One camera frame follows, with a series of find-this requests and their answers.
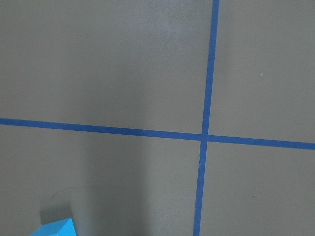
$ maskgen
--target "blue tape line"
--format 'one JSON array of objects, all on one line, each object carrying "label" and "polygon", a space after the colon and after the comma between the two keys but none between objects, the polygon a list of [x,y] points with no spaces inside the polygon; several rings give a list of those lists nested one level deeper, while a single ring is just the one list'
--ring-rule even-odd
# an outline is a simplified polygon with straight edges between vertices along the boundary
[{"label": "blue tape line", "polygon": [[199,156],[199,169],[198,169],[196,201],[195,201],[193,236],[200,235],[202,198],[203,198],[204,177],[205,177],[205,168],[206,168],[210,111],[211,111],[212,84],[213,84],[213,73],[214,73],[215,55],[216,55],[219,2],[220,2],[219,0],[213,0],[212,2],[211,30],[210,30],[210,41],[209,41],[206,91],[205,91],[202,129],[201,129],[201,142],[200,142],[200,154],[199,154],[200,156]]},{"label": "blue tape line", "polygon": [[184,140],[197,140],[197,141],[200,141],[201,139],[200,134],[155,131],[155,130],[147,130],[147,129],[116,128],[116,127],[84,125],[84,124],[56,123],[56,122],[45,122],[45,121],[23,120],[23,119],[0,118],[0,124],[24,126],[24,127],[35,127],[35,128],[46,128],[46,129],[62,129],[62,130],[84,131],[84,132],[94,132],[94,133],[106,133],[106,134],[122,134],[122,135],[133,135],[133,136],[144,136],[144,137],[157,137],[157,138],[167,138],[167,139],[184,139]]},{"label": "blue tape line", "polygon": [[312,143],[280,141],[280,140],[270,140],[270,139],[251,139],[251,138],[208,135],[208,141],[216,142],[216,143],[245,144],[245,145],[256,145],[256,146],[267,146],[267,147],[315,150],[315,144],[312,144]]}]

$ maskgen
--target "blue tape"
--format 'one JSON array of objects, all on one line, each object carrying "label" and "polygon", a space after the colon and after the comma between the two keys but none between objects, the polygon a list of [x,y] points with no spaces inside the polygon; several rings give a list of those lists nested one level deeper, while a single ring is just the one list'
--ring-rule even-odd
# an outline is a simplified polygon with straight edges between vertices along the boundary
[{"label": "blue tape", "polygon": [[280,141],[280,140],[270,140],[270,139],[251,139],[251,138],[208,135],[208,141],[216,142],[216,143],[245,144],[245,145],[256,145],[256,146],[267,146],[267,147],[315,150],[315,144],[312,144],[312,143]]},{"label": "blue tape", "polygon": [[167,139],[183,139],[183,140],[197,140],[197,141],[200,141],[201,139],[200,134],[155,131],[155,130],[147,130],[147,129],[128,129],[128,128],[117,128],[117,127],[95,126],[95,125],[84,125],[84,124],[56,123],[56,122],[45,122],[45,121],[23,120],[23,119],[0,118],[0,124],[24,126],[24,127],[35,127],[35,128],[46,128],[46,129],[62,129],[62,130],[72,130],[72,131],[106,133],[106,134],[122,134],[122,135],[133,135],[133,136],[144,136],[144,137],[157,137],[157,138],[167,138]]},{"label": "blue tape", "polygon": [[213,0],[212,2],[212,18],[211,18],[211,29],[210,29],[210,41],[209,41],[206,91],[205,91],[203,119],[202,119],[202,128],[201,128],[201,142],[200,142],[200,154],[199,154],[200,156],[199,156],[199,169],[198,169],[196,201],[195,201],[193,236],[200,235],[202,198],[203,198],[203,187],[204,187],[205,168],[206,168],[210,111],[211,111],[213,73],[214,73],[215,55],[216,55],[219,2],[220,2],[219,0]]}]

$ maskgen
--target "painter's tape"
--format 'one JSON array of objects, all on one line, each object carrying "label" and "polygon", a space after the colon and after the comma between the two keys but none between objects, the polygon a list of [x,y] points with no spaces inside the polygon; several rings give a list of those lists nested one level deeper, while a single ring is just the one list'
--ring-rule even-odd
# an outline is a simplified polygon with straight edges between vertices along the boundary
[{"label": "painter's tape", "polygon": [[271,139],[251,139],[251,138],[229,137],[229,136],[219,136],[219,135],[208,135],[208,141],[216,142],[216,143],[227,143],[227,144],[245,144],[245,145],[256,145],[256,146],[267,146],[267,147],[315,150],[315,144],[313,143],[280,141],[280,140],[271,140]]},{"label": "painter's tape", "polygon": [[211,18],[208,66],[207,66],[207,77],[206,77],[206,91],[205,91],[202,129],[201,129],[201,142],[200,142],[200,154],[199,154],[200,156],[199,156],[199,169],[198,169],[196,201],[195,201],[195,214],[194,214],[194,223],[193,223],[193,236],[200,235],[202,198],[203,198],[203,187],[204,187],[205,168],[206,168],[208,132],[209,132],[209,123],[210,123],[212,85],[213,85],[213,74],[214,74],[214,66],[215,66],[215,55],[216,55],[219,2],[220,2],[219,0],[213,0],[212,2],[212,18]]},{"label": "painter's tape", "polygon": [[147,130],[147,129],[128,129],[128,128],[117,128],[117,127],[95,126],[95,125],[84,125],[84,124],[56,123],[56,122],[23,120],[23,119],[0,118],[0,124],[24,126],[24,127],[35,127],[35,128],[46,128],[46,129],[62,129],[62,130],[73,130],[73,131],[83,131],[83,132],[106,133],[106,134],[122,134],[122,135],[132,135],[132,136],[157,137],[157,138],[167,138],[167,139],[183,139],[183,140],[197,140],[197,141],[201,139],[200,134],[155,131],[155,130]]}]

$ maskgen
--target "floor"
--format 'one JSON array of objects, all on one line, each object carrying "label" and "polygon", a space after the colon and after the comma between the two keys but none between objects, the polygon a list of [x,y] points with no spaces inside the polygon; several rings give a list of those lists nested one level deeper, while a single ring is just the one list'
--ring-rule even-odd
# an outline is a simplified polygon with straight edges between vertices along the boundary
[{"label": "floor", "polygon": [[315,2],[0,2],[0,228],[312,236]]}]

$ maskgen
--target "blue block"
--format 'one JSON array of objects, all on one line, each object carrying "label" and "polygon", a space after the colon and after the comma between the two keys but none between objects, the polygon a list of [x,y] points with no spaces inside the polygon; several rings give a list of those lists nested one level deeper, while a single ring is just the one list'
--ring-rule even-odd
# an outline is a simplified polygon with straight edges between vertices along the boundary
[{"label": "blue block", "polygon": [[56,221],[39,227],[31,236],[76,236],[72,219]]}]

